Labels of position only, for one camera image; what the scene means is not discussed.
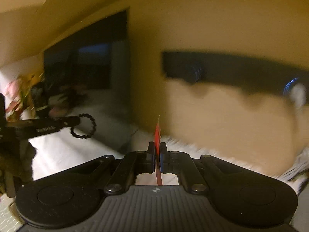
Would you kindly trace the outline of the left gloved hand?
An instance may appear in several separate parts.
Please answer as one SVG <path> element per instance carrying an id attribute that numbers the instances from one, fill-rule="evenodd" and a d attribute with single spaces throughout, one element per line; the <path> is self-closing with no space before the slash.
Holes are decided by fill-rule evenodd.
<path id="1" fill-rule="evenodd" d="M 1 143 L 1 194 L 13 198 L 23 184 L 33 181 L 35 155 L 36 149 L 28 140 Z"/>

